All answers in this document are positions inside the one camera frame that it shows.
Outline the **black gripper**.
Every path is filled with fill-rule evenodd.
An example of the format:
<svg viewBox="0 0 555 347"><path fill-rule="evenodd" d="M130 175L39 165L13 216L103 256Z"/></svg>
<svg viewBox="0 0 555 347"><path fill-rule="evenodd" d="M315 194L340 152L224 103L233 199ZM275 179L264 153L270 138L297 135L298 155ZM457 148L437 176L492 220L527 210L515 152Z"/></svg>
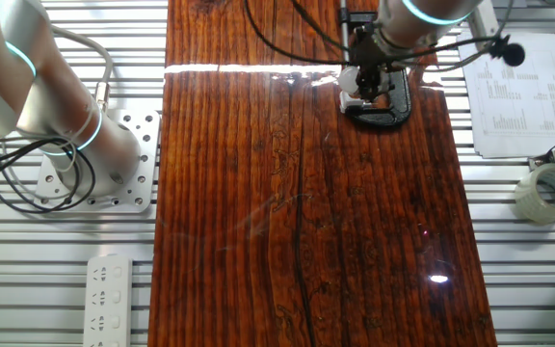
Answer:
<svg viewBox="0 0 555 347"><path fill-rule="evenodd" d="M376 99L392 89L389 72L396 70L391 56L396 52L378 23L366 23L354 28L351 34L351 62L361 69L357 73L357 95L364 100ZM364 70L377 67L371 74L371 92L368 73Z"/></svg>

